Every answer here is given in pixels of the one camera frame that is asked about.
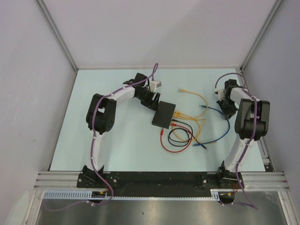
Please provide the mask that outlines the black network switch box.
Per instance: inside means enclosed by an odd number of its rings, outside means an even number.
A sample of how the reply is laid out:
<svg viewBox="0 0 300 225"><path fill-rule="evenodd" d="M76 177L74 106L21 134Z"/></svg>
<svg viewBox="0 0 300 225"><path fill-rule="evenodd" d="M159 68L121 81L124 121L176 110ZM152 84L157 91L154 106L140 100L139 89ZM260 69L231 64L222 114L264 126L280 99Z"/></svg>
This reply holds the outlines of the black network switch box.
<svg viewBox="0 0 300 225"><path fill-rule="evenodd" d="M152 125L160 128L168 129L175 111L176 104L160 101L158 111L155 113Z"/></svg>

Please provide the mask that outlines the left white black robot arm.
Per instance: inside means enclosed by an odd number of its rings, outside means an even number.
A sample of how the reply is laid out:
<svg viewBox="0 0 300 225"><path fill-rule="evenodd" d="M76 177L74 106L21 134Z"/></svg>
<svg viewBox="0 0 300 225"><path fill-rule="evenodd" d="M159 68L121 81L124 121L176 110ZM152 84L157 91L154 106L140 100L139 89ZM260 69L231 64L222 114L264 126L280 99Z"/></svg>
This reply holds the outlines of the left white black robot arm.
<svg viewBox="0 0 300 225"><path fill-rule="evenodd" d="M137 98L141 104L153 111L159 109L160 93L157 88L161 86L160 81L137 73L135 78L125 81L119 89L108 95L94 94L92 97L86 122L92 132L90 156L82 169L83 176L87 182L97 188L103 184L104 178L100 171L104 163L100 159L101 140L113 128L115 123L116 108L124 102Z"/></svg>

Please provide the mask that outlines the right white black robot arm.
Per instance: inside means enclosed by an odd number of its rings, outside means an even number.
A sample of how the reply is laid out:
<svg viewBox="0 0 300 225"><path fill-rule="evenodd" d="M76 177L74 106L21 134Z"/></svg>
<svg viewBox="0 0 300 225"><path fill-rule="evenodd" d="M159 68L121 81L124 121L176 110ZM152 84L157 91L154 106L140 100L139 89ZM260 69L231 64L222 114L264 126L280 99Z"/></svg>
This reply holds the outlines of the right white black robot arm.
<svg viewBox="0 0 300 225"><path fill-rule="evenodd" d="M244 158L268 132L270 102L257 99L233 79L226 81L224 89L215 93L218 94L217 103L225 118L230 119L236 115L236 139L229 155L217 170L216 182L221 188L241 187L240 172Z"/></svg>

